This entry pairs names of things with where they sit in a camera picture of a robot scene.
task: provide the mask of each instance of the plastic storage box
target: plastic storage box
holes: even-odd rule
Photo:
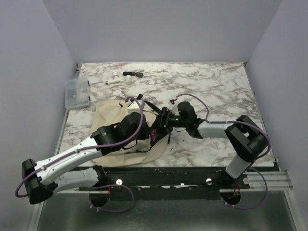
[[[73,109],[90,104],[89,82],[87,78],[75,78],[66,82],[65,107]]]

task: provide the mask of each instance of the screw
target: screw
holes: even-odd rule
[[[213,183],[211,178],[207,178],[205,182],[206,182],[207,185],[212,185],[212,183]]]
[[[117,185],[122,185],[123,184],[123,181],[121,179],[117,179],[116,182],[115,182]]]
[[[244,184],[249,184],[249,179],[248,179],[247,177],[245,177],[245,178],[243,179],[243,182],[244,182]]]

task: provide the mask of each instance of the white wall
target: white wall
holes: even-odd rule
[[[281,0],[44,0],[70,53],[90,62],[248,61]]]
[[[248,77],[279,164],[308,227],[308,1],[284,0],[248,62]]]
[[[76,66],[41,0],[1,1],[0,31],[0,230],[24,231],[33,206],[14,196],[21,163],[54,153]]]

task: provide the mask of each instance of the canvas bag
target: canvas bag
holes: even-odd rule
[[[156,119],[156,114],[145,105],[143,114],[149,127]],[[107,100],[99,104],[96,108],[92,122],[91,133],[99,127],[119,123],[128,115],[128,106],[124,101]],[[163,136],[154,146],[151,147],[151,137],[146,140],[133,140],[125,149],[107,154],[94,159],[93,162],[103,167],[122,167],[137,164],[144,164],[158,159],[166,150],[169,134]]]

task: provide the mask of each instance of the white marble surface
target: white marble surface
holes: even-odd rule
[[[117,83],[110,86],[116,71],[141,71],[143,78],[134,77],[132,85]],[[115,63],[83,64],[80,77],[90,82],[91,104],[88,108],[69,112],[60,152],[78,144],[90,135],[96,105],[108,99],[125,99],[127,96],[144,95],[144,99],[158,107],[167,106],[170,98],[180,93],[191,93],[202,99],[210,109],[209,120],[230,120],[248,115],[262,127],[260,116],[242,63],[232,64],[169,64],[169,63]],[[205,109],[195,99],[189,101],[200,118]],[[235,155],[227,139],[191,138],[186,131],[171,134],[171,142],[157,160],[143,164],[147,167],[210,167],[226,166]],[[256,166],[273,166],[272,155],[259,159]]]

